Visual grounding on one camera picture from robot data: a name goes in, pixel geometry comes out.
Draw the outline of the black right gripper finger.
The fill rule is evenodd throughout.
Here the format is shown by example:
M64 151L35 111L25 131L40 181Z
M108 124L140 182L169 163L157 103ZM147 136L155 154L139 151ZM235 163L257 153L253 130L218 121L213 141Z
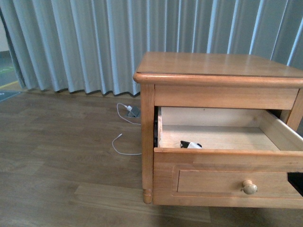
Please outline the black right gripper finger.
M287 173L287 180L303 196L303 173L289 172Z

